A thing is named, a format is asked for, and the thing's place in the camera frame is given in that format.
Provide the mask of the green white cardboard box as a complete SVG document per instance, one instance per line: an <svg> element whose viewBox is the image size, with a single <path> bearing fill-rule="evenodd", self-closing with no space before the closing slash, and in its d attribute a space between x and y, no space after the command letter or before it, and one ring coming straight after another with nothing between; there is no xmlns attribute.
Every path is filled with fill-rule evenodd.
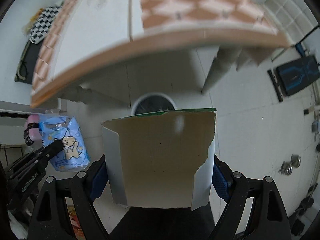
<svg viewBox="0 0 320 240"><path fill-rule="evenodd" d="M103 148L113 201L189 208L209 202L216 109L184 109L107 120Z"/></svg>

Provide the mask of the white round trash bin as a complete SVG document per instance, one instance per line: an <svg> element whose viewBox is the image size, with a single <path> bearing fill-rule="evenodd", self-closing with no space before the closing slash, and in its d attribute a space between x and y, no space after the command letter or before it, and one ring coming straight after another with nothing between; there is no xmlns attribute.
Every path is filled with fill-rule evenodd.
<svg viewBox="0 0 320 240"><path fill-rule="evenodd" d="M140 96L131 108L131 115L174 111L176 104L164 93L147 93Z"/></svg>

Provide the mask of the pink suitcase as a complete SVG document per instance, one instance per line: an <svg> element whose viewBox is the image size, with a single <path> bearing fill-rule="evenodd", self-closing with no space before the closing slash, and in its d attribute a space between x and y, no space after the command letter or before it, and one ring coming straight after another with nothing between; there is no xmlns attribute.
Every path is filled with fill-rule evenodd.
<svg viewBox="0 0 320 240"><path fill-rule="evenodd" d="M42 137L39 129L39 115L32 114L28 116L24 124L23 139L27 146L31 146L35 142L41 142Z"/></svg>

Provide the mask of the blue tissue pack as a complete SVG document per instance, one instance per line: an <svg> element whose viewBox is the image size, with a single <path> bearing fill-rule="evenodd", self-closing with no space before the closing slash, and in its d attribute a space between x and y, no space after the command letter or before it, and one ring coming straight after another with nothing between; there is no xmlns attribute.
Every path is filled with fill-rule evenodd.
<svg viewBox="0 0 320 240"><path fill-rule="evenodd" d="M78 172L89 165L89 154L75 117L58 113L40 115L39 130L43 146L56 140L63 143L63 149L50 159L56 171Z"/></svg>

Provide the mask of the chrome dumbbell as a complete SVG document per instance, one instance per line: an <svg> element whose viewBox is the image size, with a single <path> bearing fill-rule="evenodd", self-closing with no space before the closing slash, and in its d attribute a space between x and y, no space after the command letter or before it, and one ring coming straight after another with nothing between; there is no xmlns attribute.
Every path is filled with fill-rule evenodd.
<svg viewBox="0 0 320 240"><path fill-rule="evenodd" d="M279 169L279 173L285 176L290 176L294 168L299 168L301 165L301 156L297 154L291 155L290 161L284 161Z"/></svg>

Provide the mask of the person legs dark trousers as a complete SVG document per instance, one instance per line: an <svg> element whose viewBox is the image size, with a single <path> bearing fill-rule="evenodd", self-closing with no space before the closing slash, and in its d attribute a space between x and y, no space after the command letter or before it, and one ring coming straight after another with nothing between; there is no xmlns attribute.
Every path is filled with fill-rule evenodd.
<svg viewBox="0 0 320 240"><path fill-rule="evenodd" d="M131 207L111 239L207 239L215 227L209 204L196 210Z"/></svg>

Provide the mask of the black chair under cloth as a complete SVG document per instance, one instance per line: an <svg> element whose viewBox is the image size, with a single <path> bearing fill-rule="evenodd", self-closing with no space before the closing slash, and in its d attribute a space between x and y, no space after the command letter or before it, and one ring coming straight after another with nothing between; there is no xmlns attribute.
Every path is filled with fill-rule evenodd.
<svg viewBox="0 0 320 240"><path fill-rule="evenodd" d="M39 42L38 44L34 44L30 41L26 43L17 66L17 71L14 78L15 82L27 83L30 85L32 84L33 73L42 43L43 41Z"/></svg>

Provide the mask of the patterned dining table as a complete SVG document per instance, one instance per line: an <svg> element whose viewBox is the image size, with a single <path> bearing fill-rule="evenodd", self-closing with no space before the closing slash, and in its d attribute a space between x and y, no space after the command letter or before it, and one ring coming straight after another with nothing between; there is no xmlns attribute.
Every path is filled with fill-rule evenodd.
<svg viewBox="0 0 320 240"><path fill-rule="evenodd" d="M252 0L65 0L39 52L31 106L108 65L210 45L242 48L260 63L290 44Z"/></svg>

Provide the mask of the white cushioned bench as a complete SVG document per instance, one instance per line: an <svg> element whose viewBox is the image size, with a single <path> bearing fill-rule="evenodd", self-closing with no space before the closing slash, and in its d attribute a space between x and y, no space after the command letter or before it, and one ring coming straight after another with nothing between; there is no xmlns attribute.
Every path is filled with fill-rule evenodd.
<svg viewBox="0 0 320 240"><path fill-rule="evenodd" d="M296 45L318 25L304 0L266 0L264 7L291 45Z"/></svg>

